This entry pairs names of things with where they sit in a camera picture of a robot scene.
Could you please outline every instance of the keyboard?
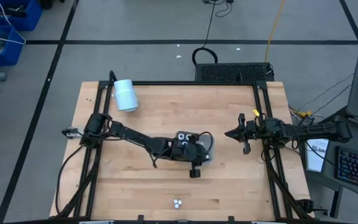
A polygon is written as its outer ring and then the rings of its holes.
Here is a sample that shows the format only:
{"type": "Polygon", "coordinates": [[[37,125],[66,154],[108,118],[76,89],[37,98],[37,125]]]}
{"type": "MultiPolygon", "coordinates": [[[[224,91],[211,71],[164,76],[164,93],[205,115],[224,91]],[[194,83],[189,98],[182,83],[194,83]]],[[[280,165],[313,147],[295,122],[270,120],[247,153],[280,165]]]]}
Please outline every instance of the keyboard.
{"type": "Polygon", "coordinates": [[[358,152],[345,147],[336,147],[336,170],[335,178],[358,185],[358,152]]]}

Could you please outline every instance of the blue bin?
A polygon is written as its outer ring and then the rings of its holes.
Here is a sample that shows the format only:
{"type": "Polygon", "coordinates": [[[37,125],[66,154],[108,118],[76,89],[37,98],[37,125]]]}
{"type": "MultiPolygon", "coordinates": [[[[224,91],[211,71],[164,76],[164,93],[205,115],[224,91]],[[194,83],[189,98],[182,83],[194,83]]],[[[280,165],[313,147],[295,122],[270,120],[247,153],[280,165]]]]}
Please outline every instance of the blue bin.
{"type": "MultiPolygon", "coordinates": [[[[15,40],[17,42],[23,42],[23,39],[13,29],[13,26],[0,26],[0,31],[9,34],[9,40],[15,40]]],[[[0,66],[15,65],[22,52],[23,45],[6,42],[4,50],[0,53],[0,66]]]]}
{"type": "MultiPolygon", "coordinates": [[[[37,26],[42,14],[42,8],[36,0],[0,0],[2,6],[25,6],[27,17],[7,17],[16,30],[32,31],[37,26]]],[[[5,17],[0,17],[0,26],[9,25],[5,17]]]]}

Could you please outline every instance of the white mug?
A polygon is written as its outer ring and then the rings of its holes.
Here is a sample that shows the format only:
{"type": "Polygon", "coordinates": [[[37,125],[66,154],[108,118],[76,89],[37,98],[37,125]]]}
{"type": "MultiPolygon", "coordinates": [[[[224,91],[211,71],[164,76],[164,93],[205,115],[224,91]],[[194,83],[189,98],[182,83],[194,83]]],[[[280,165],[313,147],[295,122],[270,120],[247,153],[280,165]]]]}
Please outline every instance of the white mug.
{"type": "Polygon", "coordinates": [[[137,97],[132,80],[114,82],[114,97],[119,111],[132,112],[138,107],[137,97]]]}

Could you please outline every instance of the wooden table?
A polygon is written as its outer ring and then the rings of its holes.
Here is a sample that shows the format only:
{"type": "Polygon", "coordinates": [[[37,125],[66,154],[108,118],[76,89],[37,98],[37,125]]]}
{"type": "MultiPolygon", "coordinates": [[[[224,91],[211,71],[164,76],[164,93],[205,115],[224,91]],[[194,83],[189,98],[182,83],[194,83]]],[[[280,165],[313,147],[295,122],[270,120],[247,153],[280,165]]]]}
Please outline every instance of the wooden table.
{"type": "MultiPolygon", "coordinates": [[[[97,82],[84,82],[74,114],[74,127],[84,127],[93,112],[97,82]]],[[[158,160],[152,167],[144,149],[126,141],[104,142],[92,219],[136,220],[274,220],[267,171],[260,158],[261,141],[250,141],[251,153],[224,133],[237,126],[239,113],[255,114],[251,86],[135,86],[139,107],[133,113],[117,111],[114,98],[109,114],[114,120],[149,136],[173,137],[179,130],[209,131],[215,138],[212,163],[201,166],[201,178],[190,179],[190,165],[158,160]],[[183,201],[175,210],[173,199],[183,201]]],[[[291,123],[283,83],[268,83],[273,116],[291,123]]],[[[261,103],[264,107],[262,92],[261,103]]],[[[68,140],[66,159],[79,139],[68,140]]],[[[310,198],[299,155],[282,149],[290,192],[296,199],[310,198]]],[[[60,208],[77,189],[85,150],[65,167],[60,185],[60,208]]],[[[277,188],[281,214],[282,195],[277,188]]],[[[85,193],[81,214],[85,214],[85,193]]],[[[54,205],[51,215],[56,214],[54,205]]]]}

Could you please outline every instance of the concrete floor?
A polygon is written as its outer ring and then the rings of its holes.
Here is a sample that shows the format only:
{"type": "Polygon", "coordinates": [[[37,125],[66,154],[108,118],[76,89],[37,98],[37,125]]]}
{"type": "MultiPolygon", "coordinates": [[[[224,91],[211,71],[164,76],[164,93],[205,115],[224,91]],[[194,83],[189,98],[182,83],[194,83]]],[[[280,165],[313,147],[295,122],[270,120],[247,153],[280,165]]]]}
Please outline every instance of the concrete floor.
{"type": "MultiPolygon", "coordinates": [[[[358,1],[346,3],[358,26],[358,1]]],[[[56,41],[25,45],[16,66],[0,67],[8,75],[0,82],[0,205],[72,5],[73,0],[56,1],[52,10],[44,11],[35,31],[22,32],[27,40],[56,41]]],[[[235,1],[230,15],[213,18],[209,38],[267,40],[279,5],[274,0],[235,1]]],[[[141,40],[202,40],[211,8],[201,0],[79,1],[67,40],[140,42],[64,45],[5,222],[48,217],[67,142],[60,131],[71,124],[81,82],[105,80],[110,70],[119,78],[133,80],[194,80],[191,53],[200,44],[144,44],[141,40]]],[[[287,0],[273,39],[357,40],[338,0],[287,0]]],[[[208,47],[220,62],[261,62],[266,45],[208,47]]],[[[289,104],[299,108],[351,74],[357,54],[358,44],[272,45],[269,62],[276,81],[285,84],[289,104]]],[[[200,53],[198,61],[212,59],[200,53]]],[[[316,110],[350,82],[338,85],[305,110],[316,110]]],[[[342,108],[348,94],[346,91],[319,114],[328,116],[342,108]]],[[[329,208],[333,192],[308,183],[317,206],[329,208]]],[[[358,223],[357,194],[344,191],[336,221],[358,223]]]]}

